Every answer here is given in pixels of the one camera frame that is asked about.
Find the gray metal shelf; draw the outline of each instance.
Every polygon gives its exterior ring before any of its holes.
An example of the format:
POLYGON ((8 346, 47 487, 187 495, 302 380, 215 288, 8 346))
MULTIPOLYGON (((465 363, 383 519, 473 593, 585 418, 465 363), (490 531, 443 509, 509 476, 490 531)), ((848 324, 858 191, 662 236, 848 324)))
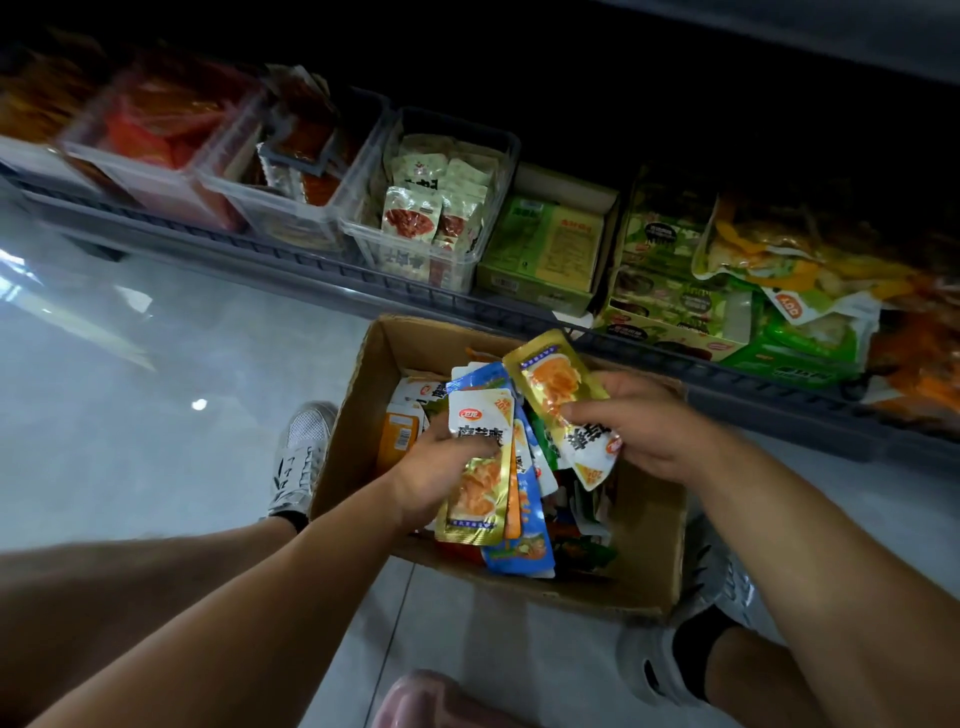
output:
MULTIPOLYGON (((487 296, 454 294, 302 248, 212 231, 152 213, 80 197, 47 181, 8 175, 45 225, 69 237, 232 279, 281 295, 373 318, 404 313, 532 338, 559 323, 549 311, 487 296)), ((695 406, 717 419, 853 460, 881 460, 956 473, 960 437, 900 421, 832 393, 784 386, 702 359, 575 328, 582 352, 675 376, 695 406)))

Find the forearm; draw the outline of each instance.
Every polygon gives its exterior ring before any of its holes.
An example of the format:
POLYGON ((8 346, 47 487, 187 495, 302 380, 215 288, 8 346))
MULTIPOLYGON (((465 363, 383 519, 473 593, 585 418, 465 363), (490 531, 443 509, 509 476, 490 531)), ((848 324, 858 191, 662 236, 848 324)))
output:
POLYGON ((381 478, 69 693, 35 726, 296 726, 402 533, 381 478))
POLYGON ((722 437, 723 454, 694 490, 830 717, 843 726, 920 724, 920 711, 927 725, 946 720, 958 603, 778 460, 722 437))

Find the spicy snack packet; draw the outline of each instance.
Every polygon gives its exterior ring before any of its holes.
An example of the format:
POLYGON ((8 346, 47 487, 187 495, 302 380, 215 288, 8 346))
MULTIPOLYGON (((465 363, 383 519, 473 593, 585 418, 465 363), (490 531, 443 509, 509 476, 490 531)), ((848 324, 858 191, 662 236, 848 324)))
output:
POLYGON ((509 389, 454 391, 447 396, 449 427, 455 437, 496 438, 500 454, 473 458, 460 483, 440 506, 438 541, 494 546, 503 541, 514 442, 514 395, 509 389))
POLYGON ((540 415, 573 471, 592 491, 611 473, 620 452, 620 437, 602 425, 572 425, 560 414, 570 401, 606 400, 610 395, 593 378, 555 328, 503 357, 517 389, 540 415))

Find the blue snack packet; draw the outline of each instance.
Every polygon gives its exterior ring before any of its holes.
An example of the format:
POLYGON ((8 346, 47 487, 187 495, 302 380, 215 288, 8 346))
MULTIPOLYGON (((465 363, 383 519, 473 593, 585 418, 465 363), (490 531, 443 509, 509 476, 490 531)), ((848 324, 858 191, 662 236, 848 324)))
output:
MULTIPOLYGON (((454 379, 446 385, 446 392, 469 389, 509 388, 515 393, 510 375, 500 362, 493 362, 470 372, 459 379, 454 379)), ((516 485, 520 496, 520 520, 522 532, 518 539, 505 539, 498 546, 483 546, 484 561, 491 571, 497 573, 526 574, 536 577, 553 577, 553 548, 550 537, 546 532, 546 521, 543 519, 541 503, 541 488, 538 480, 540 467, 536 462, 532 448, 540 449, 536 435, 522 407, 514 409, 514 445, 516 448, 516 485)), ((546 466, 546 458, 542 451, 543 460, 540 477, 546 475, 553 481, 553 490, 556 490, 556 479, 546 466)))

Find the shoe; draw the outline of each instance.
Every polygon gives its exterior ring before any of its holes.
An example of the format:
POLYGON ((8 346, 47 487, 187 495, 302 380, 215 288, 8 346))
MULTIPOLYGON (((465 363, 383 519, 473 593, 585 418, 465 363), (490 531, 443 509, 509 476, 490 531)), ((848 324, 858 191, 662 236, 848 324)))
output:
POLYGON ((290 419, 276 444, 276 469, 267 515, 295 511, 309 518, 313 490, 324 467, 337 420, 330 402, 311 401, 290 419))
POLYGON ((703 705, 687 689, 673 656, 674 635, 682 624, 716 605, 733 621, 750 626, 747 608, 756 588, 706 517, 687 527, 684 543, 684 588, 670 619, 666 624, 629 624, 616 646, 620 677, 650 705, 703 705))

